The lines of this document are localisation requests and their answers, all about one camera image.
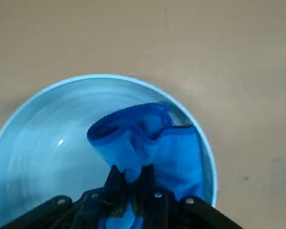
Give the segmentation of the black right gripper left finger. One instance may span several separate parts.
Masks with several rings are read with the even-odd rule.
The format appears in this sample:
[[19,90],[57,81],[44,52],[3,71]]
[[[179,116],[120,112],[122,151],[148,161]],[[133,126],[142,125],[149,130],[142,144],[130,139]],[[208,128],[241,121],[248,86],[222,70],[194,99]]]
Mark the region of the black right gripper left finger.
[[75,202],[65,195],[55,196],[2,228],[96,229],[101,219],[123,216],[125,189],[124,174],[112,166],[103,187],[85,191]]

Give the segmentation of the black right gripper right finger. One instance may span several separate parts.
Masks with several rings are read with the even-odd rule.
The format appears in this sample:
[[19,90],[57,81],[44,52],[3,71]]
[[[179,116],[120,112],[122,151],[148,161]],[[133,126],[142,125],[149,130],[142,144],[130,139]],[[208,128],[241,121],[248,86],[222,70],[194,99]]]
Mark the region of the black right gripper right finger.
[[143,229],[240,229],[230,218],[196,196],[177,200],[174,193],[155,182],[154,167],[143,167],[131,184],[135,216]]

